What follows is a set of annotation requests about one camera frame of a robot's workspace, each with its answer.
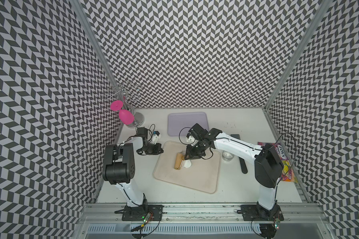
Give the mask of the white dough ball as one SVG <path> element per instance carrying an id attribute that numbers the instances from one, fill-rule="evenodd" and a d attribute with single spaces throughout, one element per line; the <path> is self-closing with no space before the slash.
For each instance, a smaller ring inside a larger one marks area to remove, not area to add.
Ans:
<path id="1" fill-rule="evenodd" d="M 183 161 L 183 168 L 190 168 L 191 167 L 191 161 L 190 160 L 184 160 Z"/>

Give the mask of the wooden dough roller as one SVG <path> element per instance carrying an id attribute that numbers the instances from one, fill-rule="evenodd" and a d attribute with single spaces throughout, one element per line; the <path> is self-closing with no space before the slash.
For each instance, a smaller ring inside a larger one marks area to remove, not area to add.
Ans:
<path id="1" fill-rule="evenodd" d="M 176 159 L 175 159 L 175 164 L 174 164 L 174 169 L 175 170 L 181 170 L 182 167 L 184 166 L 184 153 L 181 152 L 181 153 L 178 153 L 176 155 Z"/>

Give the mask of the colourful candy bag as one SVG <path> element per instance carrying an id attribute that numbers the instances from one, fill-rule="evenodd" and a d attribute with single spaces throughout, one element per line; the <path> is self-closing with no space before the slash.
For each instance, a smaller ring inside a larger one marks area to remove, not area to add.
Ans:
<path id="1" fill-rule="evenodd" d="M 292 162 L 289 157 L 286 155 L 286 149 L 280 143 L 269 143 L 273 148 L 276 150 L 277 154 L 279 155 L 284 168 L 282 171 L 281 179 L 285 182 L 294 182 L 297 183 L 298 180 L 295 176 L 294 170 L 292 168 Z"/>

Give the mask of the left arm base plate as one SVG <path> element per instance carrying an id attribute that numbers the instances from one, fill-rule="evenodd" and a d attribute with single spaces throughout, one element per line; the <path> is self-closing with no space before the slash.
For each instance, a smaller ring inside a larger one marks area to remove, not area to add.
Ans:
<path id="1" fill-rule="evenodd" d="M 125 206 L 122 213 L 122 221 L 141 222 L 143 217 L 147 217 L 148 213 L 153 214 L 151 221 L 161 221 L 163 208 L 163 205 Z"/>

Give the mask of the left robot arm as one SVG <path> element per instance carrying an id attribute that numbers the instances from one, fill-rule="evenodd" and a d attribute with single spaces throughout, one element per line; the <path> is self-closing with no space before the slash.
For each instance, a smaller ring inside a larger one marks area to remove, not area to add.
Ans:
<path id="1" fill-rule="evenodd" d="M 158 143 L 161 133 L 145 127 L 136 128 L 134 135 L 119 144 L 106 146 L 102 177 L 104 181 L 116 186 L 126 199 L 127 209 L 147 210 L 145 194 L 134 180 L 136 173 L 135 155 L 159 155 L 164 152 Z"/>

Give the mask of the purple plastic tray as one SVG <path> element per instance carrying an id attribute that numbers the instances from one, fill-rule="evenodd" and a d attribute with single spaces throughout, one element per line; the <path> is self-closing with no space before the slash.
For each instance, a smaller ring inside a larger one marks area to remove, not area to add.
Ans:
<path id="1" fill-rule="evenodd" d="M 168 115 L 168 136 L 178 136 L 185 127 L 193 127 L 198 123 L 209 131 L 207 115 L 205 112 L 172 113 Z"/>

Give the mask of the pink wine glass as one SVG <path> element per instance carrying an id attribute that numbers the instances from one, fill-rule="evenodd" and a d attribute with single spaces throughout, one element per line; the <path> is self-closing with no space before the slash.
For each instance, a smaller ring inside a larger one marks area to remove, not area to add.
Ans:
<path id="1" fill-rule="evenodd" d="M 133 121 L 135 120 L 135 117 L 130 111 L 123 109 L 123 106 L 124 104 L 121 100 L 116 100 L 111 103 L 110 110 L 119 112 L 119 119 L 124 124 L 132 124 Z"/>

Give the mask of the black handled metal spatula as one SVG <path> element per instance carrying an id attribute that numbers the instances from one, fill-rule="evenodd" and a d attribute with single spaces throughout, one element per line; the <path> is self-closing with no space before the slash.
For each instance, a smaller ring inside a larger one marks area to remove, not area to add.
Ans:
<path id="1" fill-rule="evenodd" d="M 236 139 L 240 139 L 240 135 L 239 135 L 239 134 L 231 134 L 230 136 L 233 137 L 233 138 L 236 138 Z M 240 167 L 241 167 L 241 172 L 242 172 L 243 174 L 247 174 L 247 173 L 248 173 L 248 169 L 247 169 L 245 160 L 244 160 L 243 158 L 241 158 L 241 157 L 239 157 L 238 159 L 239 159 L 239 163 L 240 163 Z"/>

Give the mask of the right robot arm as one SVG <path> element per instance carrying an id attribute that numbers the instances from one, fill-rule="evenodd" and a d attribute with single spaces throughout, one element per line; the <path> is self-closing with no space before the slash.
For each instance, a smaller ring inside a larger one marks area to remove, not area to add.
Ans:
<path id="1" fill-rule="evenodd" d="M 206 151 L 218 149 L 242 158 L 254 166 L 254 177 L 259 183 L 257 210 L 270 214 L 276 209 L 276 192 L 284 164 L 271 144 L 254 145 L 234 138 L 220 129 L 209 131 L 200 124 L 188 129 L 184 160 L 204 159 Z"/>

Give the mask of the beige plastic tray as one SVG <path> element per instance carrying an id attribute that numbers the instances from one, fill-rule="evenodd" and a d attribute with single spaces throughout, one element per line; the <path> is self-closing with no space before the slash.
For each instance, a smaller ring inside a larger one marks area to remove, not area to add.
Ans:
<path id="1" fill-rule="evenodd" d="M 175 170 L 176 155 L 184 152 L 186 146 L 179 142 L 167 141 L 160 154 L 153 176 L 155 179 L 194 189 L 208 194 L 217 191 L 221 155 L 218 151 L 206 151 L 205 159 L 193 159 L 190 168 Z"/>

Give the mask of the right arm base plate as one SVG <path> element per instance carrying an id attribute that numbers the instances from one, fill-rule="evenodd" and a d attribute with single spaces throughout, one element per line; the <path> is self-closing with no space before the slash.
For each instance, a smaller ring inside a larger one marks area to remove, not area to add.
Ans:
<path id="1" fill-rule="evenodd" d="M 283 212 L 277 203 L 270 210 L 265 209 L 259 204 L 241 205 L 240 213 L 244 221 L 284 221 Z"/>

